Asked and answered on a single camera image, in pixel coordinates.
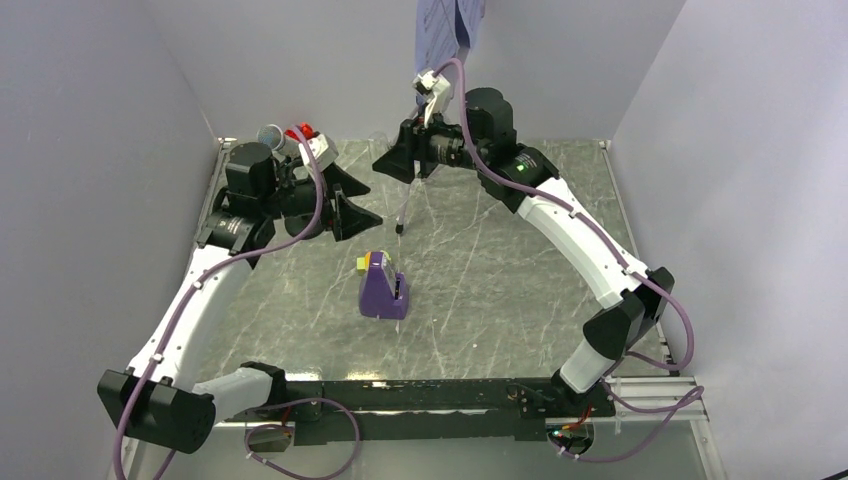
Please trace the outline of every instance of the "white cable clip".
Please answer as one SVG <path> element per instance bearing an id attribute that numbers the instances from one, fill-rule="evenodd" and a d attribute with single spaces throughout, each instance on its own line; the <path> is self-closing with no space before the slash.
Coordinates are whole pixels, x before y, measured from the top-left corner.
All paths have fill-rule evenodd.
<path id="1" fill-rule="evenodd" d="M 450 98 L 451 84 L 442 75 L 436 75 L 433 70 L 424 70 L 415 76 L 412 82 L 415 91 L 427 98 L 427 107 L 424 108 L 424 126 L 430 124 L 433 114 L 441 113 Z"/>
<path id="2" fill-rule="evenodd" d="M 629 276 L 633 275 L 634 273 L 639 273 L 639 271 L 636 270 L 635 268 L 633 268 L 632 263 L 629 263 L 629 264 L 627 264 L 626 267 L 621 269 L 621 273 L 623 273 L 624 275 L 627 275 L 629 277 Z"/>

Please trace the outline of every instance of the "white robot arm segment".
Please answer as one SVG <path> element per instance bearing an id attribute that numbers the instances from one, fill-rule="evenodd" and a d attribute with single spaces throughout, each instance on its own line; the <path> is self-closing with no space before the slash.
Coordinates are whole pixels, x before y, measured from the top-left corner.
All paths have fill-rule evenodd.
<path id="1" fill-rule="evenodd" d="M 516 213 L 542 232 L 569 263 L 574 265 L 580 276 L 586 280 L 598 303 L 603 308 L 612 307 L 621 301 L 621 292 L 636 290 L 640 283 L 622 271 L 615 257 L 595 232 L 575 217 L 580 212 L 600 225 L 577 201 L 565 180 L 551 178 L 537 188 L 562 198 L 572 205 L 574 210 L 569 213 L 547 199 L 528 196 L 521 202 Z M 631 270 L 647 275 L 648 267 L 644 263 L 621 248 L 615 240 L 612 241 L 630 264 Z"/>

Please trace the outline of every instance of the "purple holder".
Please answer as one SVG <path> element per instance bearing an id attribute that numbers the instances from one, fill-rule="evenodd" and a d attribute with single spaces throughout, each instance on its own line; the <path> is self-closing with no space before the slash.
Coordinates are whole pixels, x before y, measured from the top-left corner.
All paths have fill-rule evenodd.
<path id="1" fill-rule="evenodd" d="M 395 273 L 383 252 L 371 252 L 359 283 L 359 313 L 381 320 L 403 320 L 408 310 L 406 278 L 402 273 Z"/>

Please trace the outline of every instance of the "wire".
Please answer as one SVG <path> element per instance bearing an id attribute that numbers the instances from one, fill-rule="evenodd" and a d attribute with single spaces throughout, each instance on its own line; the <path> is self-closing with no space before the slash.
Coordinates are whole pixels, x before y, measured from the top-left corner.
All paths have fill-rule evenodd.
<path id="1" fill-rule="evenodd" d="M 250 429 L 247 432 L 247 435 L 244 436 L 244 449 L 247 451 L 248 458 L 252 458 L 253 460 L 256 460 L 257 462 L 265 465 L 268 468 L 272 468 L 272 469 L 282 473 L 283 475 L 287 475 L 289 477 L 296 478 L 297 480 L 331 480 L 333 478 L 338 477 L 345 470 L 350 468 L 350 466 L 353 464 L 353 461 L 356 459 L 356 456 L 359 455 L 359 450 L 362 449 L 362 436 L 359 432 L 359 424 L 356 423 L 356 417 L 354 417 L 353 412 L 351 412 L 349 409 L 345 408 L 345 406 L 342 405 L 341 403 L 339 403 L 335 400 L 330 400 L 329 398 L 315 397 L 315 398 L 304 398 L 304 399 L 301 399 L 301 400 L 295 400 L 293 402 L 286 402 L 286 403 L 283 403 L 283 404 L 280 404 L 280 405 L 271 405 L 271 406 L 268 406 L 268 407 L 255 408 L 255 409 L 253 409 L 253 411 L 256 412 L 256 411 L 260 411 L 260 410 L 276 410 L 276 409 L 279 409 L 279 408 L 286 408 L 286 407 L 291 408 L 295 405 L 302 405 L 304 403 L 314 403 L 314 402 L 326 403 L 328 405 L 332 405 L 332 406 L 338 408 L 339 410 L 342 411 L 342 413 L 347 415 L 347 418 L 350 419 L 351 425 L 353 425 L 353 442 L 354 442 L 353 443 L 353 452 L 351 452 L 350 457 L 348 457 L 347 461 L 345 461 L 345 463 L 342 464 L 342 466 L 339 467 L 338 470 L 336 470 L 335 472 L 333 472 L 329 475 L 324 475 L 323 477 L 307 477 L 307 476 L 304 476 L 304 475 L 294 473 L 290 470 L 286 470 L 285 468 L 277 465 L 274 462 L 268 461 L 266 458 L 262 457 L 261 455 L 257 454 L 253 450 L 251 450 L 250 449 L 250 437 L 252 437 L 256 432 L 259 432 L 259 431 L 281 430 L 282 428 L 284 428 L 284 427 L 281 427 L 280 425 L 277 425 L 276 423 L 266 423 L 264 425 L 259 425 L 257 427 Z"/>
<path id="2" fill-rule="evenodd" d="M 553 202 L 555 205 L 559 205 L 564 208 L 567 212 L 571 213 L 574 211 L 574 206 L 567 203 L 565 200 L 557 197 L 556 195 L 552 195 L 547 192 L 543 192 L 542 190 L 538 190 L 533 187 L 529 187 L 527 185 L 522 185 L 520 183 L 516 183 L 506 178 L 501 177 L 497 173 L 493 172 L 486 164 L 483 162 L 483 159 L 480 158 L 479 153 L 477 153 L 477 148 L 474 144 L 474 140 L 471 138 L 471 130 L 468 127 L 468 113 L 466 112 L 466 101 L 465 101 L 465 67 L 462 64 L 462 61 L 458 58 L 450 58 L 445 63 L 440 65 L 436 70 L 435 74 L 439 75 L 446 69 L 448 66 L 453 65 L 454 68 L 458 71 L 459 77 L 459 85 L 457 86 L 457 90 L 459 90 L 459 121 L 462 130 L 462 137 L 465 141 L 466 148 L 468 153 L 471 155 L 471 158 L 474 160 L 474 165 L 477 169 L 483 173 L 486 177 L 495 181 L 496 183 L 503 185 L 505 187 L 509 187 L 513 190 L 518 190 L 519 192 L 524 192 L 528 195 L 539 196 L 550 202 Z M 669 371 L 679 371 L 686 368 L 689 365 L 689 362 L 692 361 L 692 356 L 695 353 L 695 335 L 692 329 L 692 322 L 689 320 L 689 315 L 686 314 L 686 310 L 674 297 L 672 297 L 668 292 L 659 287 L 659 285 L 655 284 L 651 280 L 645 278 L 643 275 L 637 272 L 631 272 L 629 270 L 630 264 L 627 260 L 622 256 L 621 252 L 619 252 L 618 248 L 615 247 L 612 240 L 607 236 L 604 230 L 595 224 L 592 220 L 589 219 L 582 212 L 578 212 L 575 215 L 575 218 L 579 218 L 592 232 L 600 238 L 600 240 L 604 243 L 604 245 L 609 249 L 610 253 L 615 257 L 616 262 L 621 266 L 622 269 L 628 274 L 630 274 L 633 278 L 638 280 L 643 285 L 647 286 L 649 289 L 653 290 L 657 295 L 665 299 L 677 314 L 680 315 L 680 319 L 683 322 L 683 328 L 686 330 L 686 354 L 683 356 L 683 359 L 676 365 L 667 365 L 662 362 L 658 362 L 656 360 L 651 360 L 647 357 L 644 360 L 649 361 L 649 363 L 657 368 L 661 368 Z"/>
<path id="3" fill-rule="evenodd" d="M 303 133 L 300 131 L 300 127 L 296 125 L 292 125 L 291 130 L 294 132 L 295 136 L 297 136 L 298 141 L 303 145 L 307 145 L 308 142 L 306 137 L 304 137 Z M 317 165 L 315 161 L 315 156 L 312 154 L 311 148 L 304 148 L 306 150 L 306 155 L 309 157 L 309 161 L 313 165 Z M 174 334 L 174 330 L 177 328 L 177 323 L 180 320 L 183 312 L 188 306 L 191 298 L 194 296 L 195 292 L 199 291 L 197 287 L 200 285 L 202 288 L 203 284 L 206 283 L 209 278 L 213 275 L 221 271 L 222 269 L 239 262 L 241 260 L 258 257 L 261 255 L 267 255 L 270 253 L 278 252 L 285 248 L 288 248 L 295 243 L 303 240 L 309 233 L 313 231 L 315 226 L 318 224 L 321 219 L 321 207 L 324 204 L 324 177 L 321 175 L 321 172 L 317 169 L 309 169 L 312 172 L 313 180 L 315 182 L 315 211 L 312 214 L 312 218 L 309 220 L 309 223 L 306 225 L 306 228 L 303 229 L 299 234 L 295 235 L 293 238 L 283 242 L 281 245 L 275 247 L 266 247 L 259 250 L 254 250 L 252 252 L 240 253 L 238 255 L 232 256 L 217 265 L 212 266 L 205 272 L 203 272 L 195 282 L 193 282 L 188 290 L 183 294 L 179 303 L 177 303 L 174 312 L 171 314 L 171 318 L 168 320 L 167 325 L 165 326 L 165 331 L 162 333 L 162 338 L 159 340 L 159 344 L 156 346 L 156 350 L 154 351 L 154 355 L 162 355 L 164 353 L 165 348 L 168 346 L 168 342 L 171 340 L 171 336 Z M 150 380 L 150 377 L 153 376 L 153 370 L 155 370 L 156 365 L 158 363 L 154 360 L 153 356 L 151 356 L 147 367 L 144 369 L 144 372 L 139 377 L 138 382 L 135 384 L 135 388 L 133 388 L 130 393 L 129 399 L 127 399 L 127 403 L 124 406 L 124 410 L 121 413 L 121 418 L 118 421 L 117 431 L 115 433 L 115 442 L 112 445 L 112 464 L 115 469 L 115 476 L 118 480 L 127 480 L 127 476 L 124 473 L 123 460 L 122 460 L 122 444 L 124 439 L 124 434 L 127 431 L 127 427 L 129 426 L 130 415 L 132 414 L 133 408 L 135 404 L 138 402 L 138 397 L 141 395 L 141 390 L 144 385 Z M 165 473 L 165 468 L 168 467 L 173 455 L 169 454 L 165 463 L 162 464 L 162 467 L 159 468 L 159 471 L 156 473 L 157 476 L 153 477 L 154 480 L 158 480 L 161 478 L 162 474 Z"/>
<path id="4" fill-rule="evenodd" d="M 622 454 L 619 454 L 619 455 L 614 455 L 612 457 L 606 457 L 606 458 L 584 458 L 582 455 L 575 455 L 571 452 L 566 451 L 564 447 L 556 445 L 556 443 L 553 442 L 550 438 L 548 438 L 548 442 L 550 442 L 551 445 L 553 445 L 554 448 L 557 449 L 557 452 L 560 455 L 565 455 L 566 457 L 573 458 L 574 460 L 577 460 L 577 461 L 580 461 L 580 462 L 586 462 L 586 463 L 620 462 L 621 460 L 626 460 L 626 459 L 638 454 L 639 452 L 644 450 L 648 445 L 650 445 L 651 442 L 653 442 L 654 439 L 657 437 L 657 435 L 659 435 L 659 433 L 662 431 L 662 429 L 665 428 L 665 426 L 668 424 L 668 422 L 671 421 L 671 417 L 673 417 L 674 414 L 677 413 L 677 410 L 680 410 L 681 408 L 683 408 L 687 405 L 691 405 L 692 403 L 695 403 L 697 400 L 699 400 L 701 398 L 701 394 L 703 392 L 704 392 L 704 387 L 701 387 L 701 386 L 697 386 L 697 387 L 693 388 L 692 390 L 690 390 L 688 393 L 686 393 L 686 395 L 684 395 L 680 399 L 680 401 L 678 401 L 672 407 L 669 407 L 672 410 L 668 412 L 668 415 L 665 416 L 665 418 L 663 419 L 662 422 L 660 422 L 659 425 L 657 425 L 656 427 L 654 427 L 653 430 L 651 430 L 651 433 L 649 433 L 648 436 L 646 436 L 638 445 L 636 445 L 635 447 L 633 447 L 629 451 L 622 453 Z"/>
<path id="5" fill-rule="evenodd" d="M 563 429 L 563 430 L 572 430 L 572 429 L 575 429 L 575 428 L 579 427 L 580 425 L 583 425 L 583 422 L 585 422 L 586 420 L 588 420 L 588 419 L 589 419 L 589 415 L 591 415 L 591 414 L 592 414 L 592 404 L 590 403 L 590 404 L 589 404 L 589 406 L 586 408 L 586 411 L 585 411 L 585 412 L 583 412 L 583 416 L 581 416 L 581 417 L 580 417 L 580 418 L 579 418 L 576 422 L 574 422 L 574 423 L 569 423 L 569 424 L 563 425 L 563 426 L 562 426 L 562 429 Z"/>

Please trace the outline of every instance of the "marble tabletop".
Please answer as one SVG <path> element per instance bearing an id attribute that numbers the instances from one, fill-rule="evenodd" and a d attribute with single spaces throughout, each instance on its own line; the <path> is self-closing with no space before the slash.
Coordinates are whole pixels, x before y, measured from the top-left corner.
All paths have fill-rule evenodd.
<path id="1" fill-rule="evenodd" d="M 586 209 L 631 247 L 597 141 L 524 143 L 547 155 Z M 352 200 L 383 225 L 340 243 L 325 233 L 263 257 L 211 335 L 200 381 L 248 360 L 324 380 L 550 376 L 574 351 L 600 307 L 553 245 L 489 197 L 474 172 L 459 169 L 417 183 L 399 237 L 406 185 L 371 171 L 382 146 L 339 142 L 336 163 L 371 187 Z M 272 244 L 287 237 L 280 223 Z M 356 257 L 368 250 L 388 251 L 409 282 L 410 311 L 399 328 L 359 314 Z M 637 350 L 661 358 L 656 330 Z M 665 374 L 631 359 L 618 373 Z"/>

